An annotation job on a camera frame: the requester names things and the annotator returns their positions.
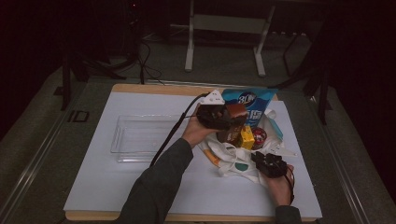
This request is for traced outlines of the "person's left hand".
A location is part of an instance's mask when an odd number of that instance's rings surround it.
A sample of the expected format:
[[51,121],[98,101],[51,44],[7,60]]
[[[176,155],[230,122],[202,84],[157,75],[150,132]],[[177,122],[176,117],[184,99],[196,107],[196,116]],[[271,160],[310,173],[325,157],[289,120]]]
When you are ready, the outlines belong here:
[[188,125],[182,134],[182,138],[189,143],[191,148],[201,143],[209,134],[217,132],[215,129],[206,128],[199,122],[196,113],[200,106],[201,105],[198,104],[195,107],[193,114],[189,118]]

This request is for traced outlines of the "white tote bag coloured patches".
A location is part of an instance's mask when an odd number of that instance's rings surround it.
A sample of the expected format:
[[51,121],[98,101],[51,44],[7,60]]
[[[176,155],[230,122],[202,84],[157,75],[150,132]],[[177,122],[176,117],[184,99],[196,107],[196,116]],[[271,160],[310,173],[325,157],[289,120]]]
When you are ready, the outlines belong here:
[[200,143],[198,148],[218,167],[220,176],[240,175],[253,183],[266,187],[267,184],[262,177],[263,173],[256,168],[251,155],[256,154],[261,149],[269,149],[275,146],[285,147],[283,133],[276,124],[276,116],[275,110],[266,109],[259,122],[258,127],[264,129],[267,133],[267,139],[262,148],[245,149],[236,144],[221,143],[214,133]]

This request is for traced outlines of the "yellow snack packet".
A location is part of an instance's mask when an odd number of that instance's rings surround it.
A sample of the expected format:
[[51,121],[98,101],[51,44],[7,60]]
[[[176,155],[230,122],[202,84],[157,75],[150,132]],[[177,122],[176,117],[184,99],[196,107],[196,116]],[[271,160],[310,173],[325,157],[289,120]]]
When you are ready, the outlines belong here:
[[248,125],[244,126],[240,132],[239,146],[245,149],[252,149],[254,143],[255,139],[251,128]]

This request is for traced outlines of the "black stand with legs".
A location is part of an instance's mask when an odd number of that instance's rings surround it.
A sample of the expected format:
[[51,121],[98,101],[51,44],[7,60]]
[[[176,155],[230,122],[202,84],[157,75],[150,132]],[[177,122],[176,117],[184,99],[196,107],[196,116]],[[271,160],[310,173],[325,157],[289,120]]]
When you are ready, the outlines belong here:
[[109,68],[106,68],[104,65],[99,64],[99,62],[90,59],[88,56],[82,53],[67,53],[63,54],[63,68],[62,68],[62,81],[63,85],[61,87],[63,104],[61,109],[66,110],[69,103],[71,102],[71,71],[74,67],[76,67],[77,63],[87,63],[88,66],[93,67],[94,69],[102,72],[108,77],[114,79],[122,79],[125,77],[119,76],[116,73],[112,72]]

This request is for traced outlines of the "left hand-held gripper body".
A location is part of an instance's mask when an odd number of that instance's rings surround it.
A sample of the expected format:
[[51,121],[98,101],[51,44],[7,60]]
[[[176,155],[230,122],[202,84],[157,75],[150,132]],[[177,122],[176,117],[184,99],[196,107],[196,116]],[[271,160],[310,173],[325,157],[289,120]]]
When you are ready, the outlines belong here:
[[208,129],[229,130],[232,123],[218,90],[213,90],[199,102],[196,117]]

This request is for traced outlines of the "white metal stand frame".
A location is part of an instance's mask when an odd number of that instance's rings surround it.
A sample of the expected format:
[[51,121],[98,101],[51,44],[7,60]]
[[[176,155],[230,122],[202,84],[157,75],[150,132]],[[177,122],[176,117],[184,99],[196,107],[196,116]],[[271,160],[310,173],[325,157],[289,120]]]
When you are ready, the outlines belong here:
[[194,0],[190,0],[189,42],[184,70],[186,72],[192,71],[195,30],[256,34],[259,35],[261,39],[258,45],[253,48],[255,64],[258,76],[265,77],[266,72],[262,59],[262,48],[269,33],[269,28],[275,14],[275,10],[276,6],[271,5],[265,19],[196,14],[194,12]]

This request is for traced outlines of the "black metal stand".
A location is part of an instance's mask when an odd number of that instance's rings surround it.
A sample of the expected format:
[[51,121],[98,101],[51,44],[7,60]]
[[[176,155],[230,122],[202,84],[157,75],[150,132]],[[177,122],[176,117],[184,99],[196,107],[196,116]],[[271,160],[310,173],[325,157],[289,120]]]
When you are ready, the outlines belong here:
[[327,95],[330,76],[330,58],[332,52],[326,42],[326,34],[320,31],[306,53],[300,67],[286,81],[271,86],[271,89],[285,89],[286,87],[305,79],[303,87],[305,96],[313,98],[317,91],[318,96],[318,118],[323,125],[327,124],[325,111],[327,106]]

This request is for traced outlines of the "person's right hand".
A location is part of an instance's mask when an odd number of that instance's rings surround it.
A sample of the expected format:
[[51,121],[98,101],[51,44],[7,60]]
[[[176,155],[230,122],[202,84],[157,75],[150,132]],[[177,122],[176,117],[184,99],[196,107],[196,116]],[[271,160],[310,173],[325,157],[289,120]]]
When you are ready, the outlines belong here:
[[287,174],[284,177],[269,178],[265,175],[262,176],[276,206],[291,205],[292,186],[294,184],[293,170],[294,167],[289,164]]

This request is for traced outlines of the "long brown box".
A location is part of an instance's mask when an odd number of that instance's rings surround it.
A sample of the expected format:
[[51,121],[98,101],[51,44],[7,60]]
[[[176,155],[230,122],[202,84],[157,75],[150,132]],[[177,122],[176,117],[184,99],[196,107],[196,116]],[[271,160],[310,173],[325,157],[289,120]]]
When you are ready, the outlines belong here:
[[226,105],[226,109],[226,117],[231,120],[231,126],[228,130],[217,133],[217,138],[221,143],[235,144],[245,126],[248,111],[242,104]]

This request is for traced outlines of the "black floor bracket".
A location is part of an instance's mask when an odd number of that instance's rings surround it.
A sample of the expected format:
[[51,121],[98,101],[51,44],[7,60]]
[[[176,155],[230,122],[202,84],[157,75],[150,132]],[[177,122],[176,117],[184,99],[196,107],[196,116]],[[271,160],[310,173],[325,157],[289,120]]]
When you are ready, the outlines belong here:
[[86,122],[89,119],[90,112],[82,110],[73,110],[69,115],[68,122]]

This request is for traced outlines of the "white table mat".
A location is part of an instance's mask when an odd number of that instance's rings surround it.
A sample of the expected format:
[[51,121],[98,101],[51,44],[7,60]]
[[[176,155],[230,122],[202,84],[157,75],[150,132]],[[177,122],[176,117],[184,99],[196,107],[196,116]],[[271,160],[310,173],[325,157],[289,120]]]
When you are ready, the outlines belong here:
[[[112,92],[64,210],[118,213],[132,185],[149,167],[147,162],[118,162],[110,152],[120,115],[179,116],[191,102],[190,96]],[[290,116],[285,104],[273,101],[275,121],[283,133],[285,147],[296,153],[287,159],[294,166],[296,183],[293,205],[304,219],[322,216],[316,193],[304,164]],[[219,175],[216,167],[200,148],[185,171],[170,215],[221,215],[271,217],[274,206],[268,191],[259,184],[239,176]]]

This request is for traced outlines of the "clear plastic container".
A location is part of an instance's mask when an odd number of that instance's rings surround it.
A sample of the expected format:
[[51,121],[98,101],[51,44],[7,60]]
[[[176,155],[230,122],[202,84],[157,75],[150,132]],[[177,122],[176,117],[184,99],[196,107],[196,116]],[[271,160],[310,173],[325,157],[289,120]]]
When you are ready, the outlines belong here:
[[118,162],[152,162],[183,134],[179,115],[119,116],[110,152]]

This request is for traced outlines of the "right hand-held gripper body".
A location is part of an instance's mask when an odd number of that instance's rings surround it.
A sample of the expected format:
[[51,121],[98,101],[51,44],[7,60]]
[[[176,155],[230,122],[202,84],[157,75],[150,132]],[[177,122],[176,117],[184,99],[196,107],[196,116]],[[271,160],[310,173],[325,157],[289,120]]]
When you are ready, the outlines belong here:
[[282,146],[275,146],[269,149],[261,149],[266,158],[261,161],[261,169],[259,170],[269,178],[281,177],[287,173],[287,163],[284,157],[295,157],[296,153]]

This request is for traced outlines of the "small red-lidded jar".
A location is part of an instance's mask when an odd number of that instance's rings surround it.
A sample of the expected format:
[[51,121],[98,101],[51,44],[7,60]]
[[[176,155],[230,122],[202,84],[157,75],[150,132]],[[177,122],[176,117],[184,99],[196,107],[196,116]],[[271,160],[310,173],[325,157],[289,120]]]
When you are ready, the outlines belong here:
[[262,148],[262,146],[264,145],[264,143],[267,139],[266,131],[260,127],[255,127],[252,129],[252,134],[254,137],[254,144],[253,144],[252,148],[253,149]]

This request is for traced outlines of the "blue snack pouch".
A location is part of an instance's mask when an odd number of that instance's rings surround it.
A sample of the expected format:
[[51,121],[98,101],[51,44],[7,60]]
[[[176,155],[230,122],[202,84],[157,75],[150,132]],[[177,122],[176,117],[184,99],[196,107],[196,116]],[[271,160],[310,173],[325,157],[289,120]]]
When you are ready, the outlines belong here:
[[276,93],[277,89],[226,89],[222,98],[227,105],[243,105],[247,110],[246,125],[257,127]]

